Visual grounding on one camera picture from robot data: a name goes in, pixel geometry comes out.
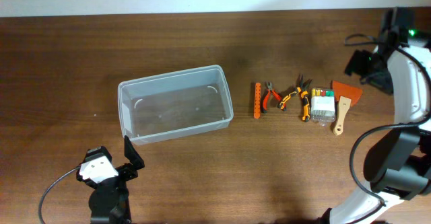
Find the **orange black needle nose pliers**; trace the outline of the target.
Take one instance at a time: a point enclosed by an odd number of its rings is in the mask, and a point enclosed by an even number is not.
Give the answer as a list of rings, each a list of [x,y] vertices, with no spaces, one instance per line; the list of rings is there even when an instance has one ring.
[[[308,89],[311,82],[312,79],[305,81],[303,74],[300,74],[294,90],[282,97],[277,107],[281,110],[286,110],[287,102],[294,96],[298,96],[302,106],[302,121],[308,122],[310,120],[310,100]]]

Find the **red handled cutting pliers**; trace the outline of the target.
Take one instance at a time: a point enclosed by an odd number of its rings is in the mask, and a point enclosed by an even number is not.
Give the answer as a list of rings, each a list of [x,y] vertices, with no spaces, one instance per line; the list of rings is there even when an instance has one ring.
[[[271,96],[273,96],[277,100],[277,102],[280,102],[282,100],[281,96],[274,90],[272,82],[268,81],[265,83],[265,85],[266,85],[266,91],[263,94],[263,99],[261,101],[262,113],[267,112],[267,105]]]

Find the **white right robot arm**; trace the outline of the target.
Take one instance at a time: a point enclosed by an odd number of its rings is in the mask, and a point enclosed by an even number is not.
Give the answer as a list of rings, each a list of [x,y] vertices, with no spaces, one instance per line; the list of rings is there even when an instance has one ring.
[[[375,223],[387,209],[430,192],[430,35],[406,7],[385,12],[377,37],[361,35],[345,73],[394,97],[395,121],[367,153],[363,182],[319,223]],[[231,93],[218,65],[132,79],[118,87],[126,153],[133,146],[225,128]]]

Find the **clear screwdriver bit case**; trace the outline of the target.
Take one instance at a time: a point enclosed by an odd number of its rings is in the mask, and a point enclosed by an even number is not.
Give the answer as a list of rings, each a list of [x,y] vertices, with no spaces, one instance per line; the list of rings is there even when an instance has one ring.
[[[310,119],[327,123],[335,121],[335,93],[332,89],[312,88]]]

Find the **orange perforated strip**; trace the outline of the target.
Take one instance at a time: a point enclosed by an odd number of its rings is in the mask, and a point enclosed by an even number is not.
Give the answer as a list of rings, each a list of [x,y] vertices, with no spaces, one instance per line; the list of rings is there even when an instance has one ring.
[[[256,83],[255,84],[255,97],[254,97],[254,110],[253,110],[253,117],[254,119],[259,119],[261,116],[261,84]]]

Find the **orange scraper wooden handle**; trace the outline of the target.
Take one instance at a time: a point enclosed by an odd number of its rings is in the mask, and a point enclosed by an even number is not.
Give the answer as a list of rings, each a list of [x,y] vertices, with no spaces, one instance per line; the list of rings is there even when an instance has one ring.
[[[333,81],[331,86],[337,102],[337,116],[333,133],[338,136],[343,133],[343,125],[347,112],[359,101],[363,91],[358,87],[353,87],[339,81]]]

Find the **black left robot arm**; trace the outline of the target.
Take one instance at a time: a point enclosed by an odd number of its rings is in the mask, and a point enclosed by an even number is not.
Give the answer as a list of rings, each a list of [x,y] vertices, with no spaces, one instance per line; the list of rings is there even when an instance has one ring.
[[[114,167],[104,146],[87,151],[76,179],[94,189],[88,201],[91,223],[131,223],[127,182],[137,177],[132,163]]]

